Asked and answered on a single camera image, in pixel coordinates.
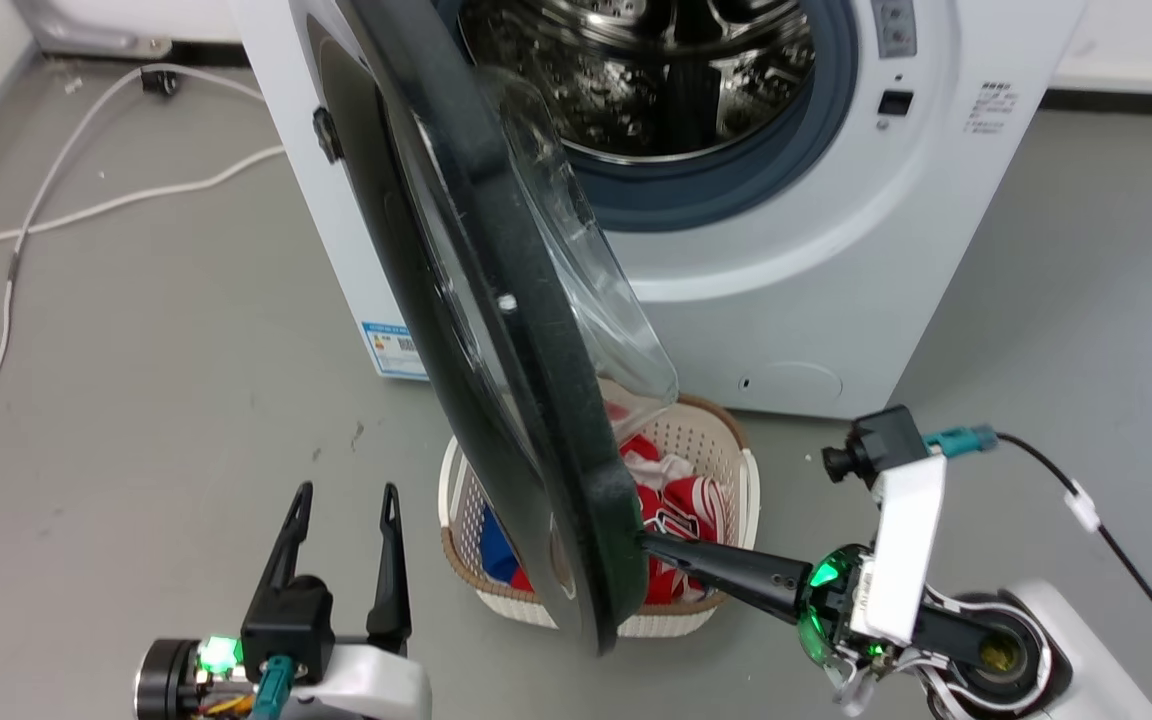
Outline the red and white garment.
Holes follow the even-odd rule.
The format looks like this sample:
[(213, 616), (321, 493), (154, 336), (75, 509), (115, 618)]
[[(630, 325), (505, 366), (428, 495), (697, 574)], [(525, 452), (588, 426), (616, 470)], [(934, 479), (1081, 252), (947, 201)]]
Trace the red and white garment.
[[(620, 442), (620, 456), (637, 484), (643, 525), (650, 532), (694, 541), (727, 541), (733, 523), (723, 482), (698, 470), (703, 439), (672, 420), (672, 416), (658, 416), (657, 429), (643, 429)], [(520, 560), (518, 564), (508, 588), (531, 593)]]

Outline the white front-load washing machine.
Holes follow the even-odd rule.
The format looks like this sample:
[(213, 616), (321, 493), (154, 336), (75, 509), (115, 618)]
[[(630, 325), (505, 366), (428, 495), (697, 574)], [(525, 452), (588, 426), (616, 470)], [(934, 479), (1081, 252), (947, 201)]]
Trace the white front-load washing machine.
[[(321, 96), (291, 0), (229, 3), (361, 336), (361, 323), (407, 325), (347, 174), (314, 132)], [(833, 419), (882, 409), (1087, 0), (852, 3), (855, 94), (803, 179), (687, 232), (611, 232), (594, 214), (680, 395)]]

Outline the stainless steel washer drum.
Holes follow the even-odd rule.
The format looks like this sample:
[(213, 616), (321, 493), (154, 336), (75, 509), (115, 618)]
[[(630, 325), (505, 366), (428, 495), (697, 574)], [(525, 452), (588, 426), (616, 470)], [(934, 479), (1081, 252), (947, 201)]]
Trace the stainless steel washer drum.
[(814, 63), (797, 0), (463, 0), (457, 22), (475, 63), (540, 92), (568, 146), (617, 164), (745, 141)]

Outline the black glass washing machine door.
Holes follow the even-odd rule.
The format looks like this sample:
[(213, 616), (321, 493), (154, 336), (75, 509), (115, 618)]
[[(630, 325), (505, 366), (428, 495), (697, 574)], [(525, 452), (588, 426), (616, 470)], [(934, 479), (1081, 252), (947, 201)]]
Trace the black glass washing machine door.
[(472, 67), (431, 0), (291, 0), (347, 174), (450, 429), (559, 632), (604, 655), (647, 564), (620, 448), (679, 376), (539, 90)]

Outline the white brown-rimmed laundry basket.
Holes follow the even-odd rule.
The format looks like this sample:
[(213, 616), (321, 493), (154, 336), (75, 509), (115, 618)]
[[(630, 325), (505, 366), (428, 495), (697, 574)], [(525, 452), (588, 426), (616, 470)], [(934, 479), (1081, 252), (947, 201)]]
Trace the white brown-rimmed laundry basket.
[[(690, 461), (704, 477), (717, 480), (722, 498), (723, 530), (719, 541), (742, 550), (755, 546), (761, 510), (761, 488), (753, 452), (744, 430), (722, 407), (704, 397), (681, 396), (645, 429), (649, 441)], [(486, 495), (468, 464), (457, 439), (445, 447), (439, 473), (438, 515), (445, 559), (454, 574), (497, 615), (517, 623), (556, 629), (535, 593), (511, 589), (486, 573), (479, 541)], [(708, 592), (695, 602), (653, 602), (626, 620), (622, 638), (676, 638), (707, 623), (723, 602)]]

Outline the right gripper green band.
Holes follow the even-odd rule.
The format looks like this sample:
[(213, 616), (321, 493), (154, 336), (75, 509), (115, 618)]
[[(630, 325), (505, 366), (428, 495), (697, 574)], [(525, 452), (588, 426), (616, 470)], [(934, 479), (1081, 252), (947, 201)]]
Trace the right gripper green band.
[(893, 547), (846, 544), (809, 574), (805, 561), (646, 530), (639, 547), (705, 588), (783, 623), (799, 621), (801, 646), (836, 702), (872, 700), (878, 683), (899, 674), (931, 694), (931, 657), (914, 647), (931, 551), (899, 559)]

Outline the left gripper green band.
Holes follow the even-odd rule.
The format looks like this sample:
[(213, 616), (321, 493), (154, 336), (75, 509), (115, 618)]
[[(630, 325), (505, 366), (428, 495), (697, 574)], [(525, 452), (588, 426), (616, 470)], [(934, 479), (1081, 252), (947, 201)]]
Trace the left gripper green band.
[[(312, 503), (314, 483), (302, 482), (271, 547), (253, 602), (314, 593), (314, 582), (296, 574)], [(401, 497), (394, 483), (385, 484), (379, 529), (381, 555), (376, 597), (366, 619), (367, 643), (394, 655), (407, 655), (414, 628)], [(134, 720), (247, 720), (250, 680), (243, 660), (241, 641), (229, 635), (156, 639), (134, 675)]]

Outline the white grey appliance base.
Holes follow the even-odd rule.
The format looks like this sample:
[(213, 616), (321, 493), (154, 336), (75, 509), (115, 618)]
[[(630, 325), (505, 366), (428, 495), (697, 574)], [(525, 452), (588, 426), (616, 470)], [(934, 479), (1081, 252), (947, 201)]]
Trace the white grey appliance base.
[(161, 59), (241, 44), (229, 0), (9, 0), (51, 55)]

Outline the blue cloth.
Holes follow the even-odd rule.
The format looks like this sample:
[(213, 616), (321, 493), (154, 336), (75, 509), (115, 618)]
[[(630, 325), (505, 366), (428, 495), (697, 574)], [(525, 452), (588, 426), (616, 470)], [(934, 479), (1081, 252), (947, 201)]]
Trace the blue cloth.
[(506, 538), (497, 515), (488, 505), (483, 506), (483, 524), (480, 530), (479, 553), (482, 568), (490, 579), (511, 585), (520, 569), (518, 560)]

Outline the blue energy label sticker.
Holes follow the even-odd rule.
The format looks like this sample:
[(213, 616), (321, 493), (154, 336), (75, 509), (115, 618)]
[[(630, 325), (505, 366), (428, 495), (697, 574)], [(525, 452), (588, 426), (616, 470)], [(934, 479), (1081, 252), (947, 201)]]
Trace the blue energy label sticker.
[(429, 373), (407, 325), (361, 323), (361, 331), (379, 377), (429, 381)]

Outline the grey rubber door gasket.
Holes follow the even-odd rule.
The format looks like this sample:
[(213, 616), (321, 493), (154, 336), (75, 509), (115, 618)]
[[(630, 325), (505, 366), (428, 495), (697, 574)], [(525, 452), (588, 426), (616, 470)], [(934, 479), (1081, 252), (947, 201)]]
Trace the grey rubber door gasket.
[[(568, 146), (558, 131), (602, 227), (687, 232), (721, 222), (772, 200), (823, 158), (844, 124), (858, 82), (858, 18), (852, 0), (797, 1), (812, 28), (812, 70), (790, 109), (745, 141), (702, 158), (617, 164)], [(463, 0), (431, 3), (461, 53), (477, 65), (467, 53), (457, 22)]]

